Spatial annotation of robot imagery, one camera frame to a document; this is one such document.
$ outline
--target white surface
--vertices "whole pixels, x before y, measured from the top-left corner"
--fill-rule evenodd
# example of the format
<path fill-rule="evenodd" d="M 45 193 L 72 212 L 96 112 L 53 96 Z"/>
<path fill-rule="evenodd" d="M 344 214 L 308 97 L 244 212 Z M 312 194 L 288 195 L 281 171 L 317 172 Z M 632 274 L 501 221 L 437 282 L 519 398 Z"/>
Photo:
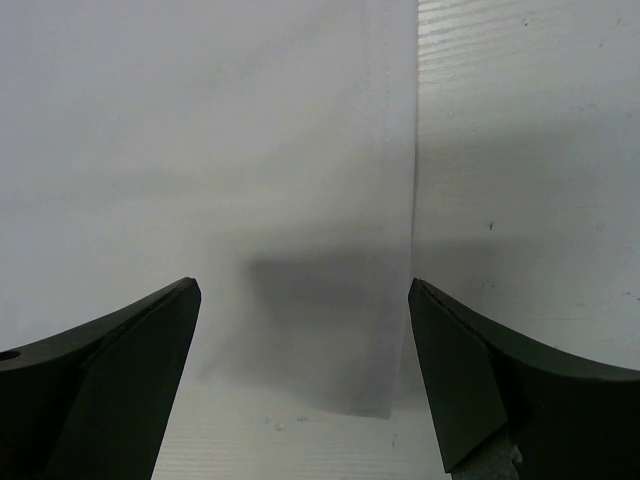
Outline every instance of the white surface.
<path fill-rule="evenodd" d="M 389 413 L 414 3 L 0 5 L 0 350 L 182 276 L 187 377 Z"/>

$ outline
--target white paper sheet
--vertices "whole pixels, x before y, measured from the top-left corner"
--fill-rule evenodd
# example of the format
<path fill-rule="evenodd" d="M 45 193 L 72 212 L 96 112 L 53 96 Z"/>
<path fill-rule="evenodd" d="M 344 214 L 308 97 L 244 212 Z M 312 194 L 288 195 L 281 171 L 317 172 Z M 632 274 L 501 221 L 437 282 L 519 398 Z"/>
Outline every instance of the white paper sheet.
<path fill-rule="evenodd" d="M 193 276 L 189 377 L 388 412 L 415 3 L 0 4 L 0 350 Z"/>

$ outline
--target mounting hole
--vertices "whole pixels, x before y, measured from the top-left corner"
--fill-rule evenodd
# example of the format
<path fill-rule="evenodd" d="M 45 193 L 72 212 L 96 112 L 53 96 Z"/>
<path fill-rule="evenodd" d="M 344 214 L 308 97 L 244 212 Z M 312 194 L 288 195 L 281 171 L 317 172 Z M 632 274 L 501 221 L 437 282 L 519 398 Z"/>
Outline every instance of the mounting hole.
<path fill-rule="evenodd" d="M 4 362 L 5 360 L 11 360 L 14 358 L 18 358 L 20 356 L 20 352 L 16 350 L 8 350 L 6 352 L 0 352 L 0 362 Z"/>

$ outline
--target metal piece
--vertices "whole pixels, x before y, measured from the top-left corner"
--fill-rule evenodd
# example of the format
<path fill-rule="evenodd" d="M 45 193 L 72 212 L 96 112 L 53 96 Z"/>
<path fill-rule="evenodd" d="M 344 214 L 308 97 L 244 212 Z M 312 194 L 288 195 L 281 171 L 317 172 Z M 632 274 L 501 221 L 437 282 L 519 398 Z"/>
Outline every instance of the metal piece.
<path fill-rule="evenodd" d="M 421 280 L 409 304 L 440 452 L 454 478 L 640 478 L 640 372 L 537 342 Z M 497 441 L 501 435 L 508 442 Z M 485 473 L 486 462 L 498 470 Z"/>
<path fill-rule="evenodd" d="M 151 478 L 199 308 L 185 278 L 0 353 L 0 479 Z"/>

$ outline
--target black plastic part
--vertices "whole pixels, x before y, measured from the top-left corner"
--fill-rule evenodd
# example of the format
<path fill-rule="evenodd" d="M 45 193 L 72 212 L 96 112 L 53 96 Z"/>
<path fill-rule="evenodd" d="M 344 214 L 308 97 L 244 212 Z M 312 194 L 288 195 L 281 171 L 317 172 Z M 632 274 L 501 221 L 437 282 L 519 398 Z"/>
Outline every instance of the black plastic part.
<path fill-rule="evenodd" d="M 0 353 L 0 479 L 151 478 L 199 308 L 185 278 Z"/>
<path fill-rule="evenodd" d="M 537 342 L 421 280 L 409 304 L 445 471 L 506 429 L 520 480 L 640 478 L 640 372 Z"/>

